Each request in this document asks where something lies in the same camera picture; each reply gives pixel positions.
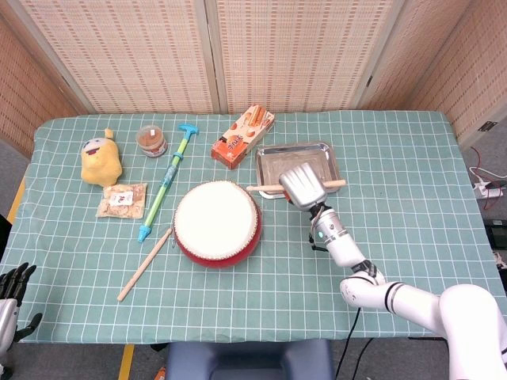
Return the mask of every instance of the table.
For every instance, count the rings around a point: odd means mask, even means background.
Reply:
[[[256,183],[254,152],[237,170],[210,148],[237,116],[99,115],[52,120],[36,132],[26,190],[0,270],[37,265],[19,325],[44,313],[26,340],[161,343],[176,340],[301,340],[346,337],[356,310],[339,293],[349,273],[307,243],[309,215],[283,199],[255,195],[261,243],[246,261],[202,268],[166,244],[122,302],[116,296],[171,223],[181,197],[205,181]],[[80,179],[83,142],[115,131],[124,174],[148,183],[151,204],[170,155],[146,158],[135,143],[145,124],[164,130],[170,151],[193,123],[185,159],[150,237],[140,220],[95,214],[101,188]],[[439,294],[457,283],[485,287],[507,314],[482,220],[452,129],[438,112],[342,111],[276,115],[261,145],[322,140],[332,144],[348,186],[327,203],[338,210],[366,257],[391,281]],[[382,310],[364,310],[354,336],[418,336],[423,328]]]

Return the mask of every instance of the snack bag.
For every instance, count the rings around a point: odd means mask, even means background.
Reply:
[[[147,184],[115,184],[104,188],[97,217],[141,219],[144,215]]]

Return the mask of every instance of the wicker panel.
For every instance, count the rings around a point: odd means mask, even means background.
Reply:
[[[21,0],[99,112],[212,112],[193,0]]]
[[[403,109],[469,3],[407,0],[360,107]]]
[[[0,136],[29,157],[43,122],[76,113],[1,18],[0,46]]]
[[[217,0],[229,112],[348,108],[392,0]]]
[[[459,141],[480,127],[481,117],[507,104],[505,20],[505,0],[472,2],[409,104],[444,112]]]

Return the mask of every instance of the snack box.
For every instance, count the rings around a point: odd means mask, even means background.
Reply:
[[[235,169],[273,125],[275,116],[259,104],[250,106],[212,147],[212,157]]]

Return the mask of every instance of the stuffed toy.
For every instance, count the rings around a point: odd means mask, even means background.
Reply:
[[[112,131],[105,129],[104,133],[104,138],[85,142],[81,150],[82,180],[102,187],[115,184],[122,172],[118,146],[112,140]]]

